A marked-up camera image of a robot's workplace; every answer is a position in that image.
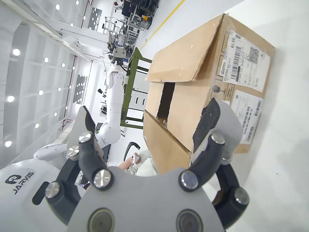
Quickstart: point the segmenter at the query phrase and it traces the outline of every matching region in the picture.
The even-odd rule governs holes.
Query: shipping label
[[[251,144],[261,113],[263,98],[236,90],[231,108],[243,127],[241,144]]]
[[[231,30],[220,70],[224,82],[263,92],[269,64],[269,55]]]

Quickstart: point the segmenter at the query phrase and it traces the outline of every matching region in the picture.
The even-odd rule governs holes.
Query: cardboard box
[[[144,112],[144,136],[160,173],[189,166],[192,136],[211,98],[227,102],[248,152],[265,96],[274,47],[221,14],[157,52]]]

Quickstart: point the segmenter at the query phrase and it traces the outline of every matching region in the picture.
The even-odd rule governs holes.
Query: person's arm
[[[128,158],[126,161],[122,162],[118,167],[121,169],[121,170],[124,170],[126,171],[130,165],[132,165],[132,157]]]
[[[141,159],[140,159],[140,157],[138,157],[138,160],[136,161],[136,164],[139,164],[140,161],[141,161]],[[126,161],[122,162],[118,167],[121,170],[126,171],[131,165],[133,165],[133,158],[132,157],[130,157]]]

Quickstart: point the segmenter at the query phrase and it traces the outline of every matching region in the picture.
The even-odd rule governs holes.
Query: silver bolt
[[[221,134],[213,133],[211,135],[211,138],[217,144],[220,144],[220,145],[225,144],[225,139],[224,139],[223,135],[221,135]]]
[[[110,171],[106,169],[102,169],[99,172],[97,172],[93,183],[97,188],[105,188],[111,181],[111,173]]]
[[[57,196],[57,194],[60,191],[60,185],[58,182],[53,181],[51,182],[45,189],[45,196],[47,198],[53,198],[54,196]]]
[[[184,172],[182,172],[182,174],[181,174],[181,183],[187,189],[190,189],[190,190],[196,189],[197,186],[198,186],[197,177],[190,170],[185,170]]]
[[[79,153],[79,146],[72,146],[69,148],[69,151],[68,151],[68,156],[73,158],[73,157],[76,157]]]
[[[236,202],[239,204],[247,205],[250,202],[250,197],[243,188],[237,188],[235,190],[234,197]]]
[[[78,140],[80,143],[85,143],[91,139],[91,136],[92,136],[92,133],[85,132],[85,133],[82,133],[82,135],[78,138]]]

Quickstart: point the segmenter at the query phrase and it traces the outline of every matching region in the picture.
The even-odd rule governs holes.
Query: jarvis logo
[[[5,180],[5,183],[7,183],[7,184],[15,184],[15,183],[17,183],[17,181],[15,181],[15,180],[19,180],[20,178],[21,178],[20,175],[14,174],[14,175],[11,175],[9,178],[7,178]]]
[[[28,180],[34,175],[33,172],[28,172],[24,177],[18,175],[18,174],[13,174],[9,178],[5,180],[5,183],[7,184],[16,184],[14,185],[14,194],[16,195],[18,191],[22,188],[23,185],[26,185]]]

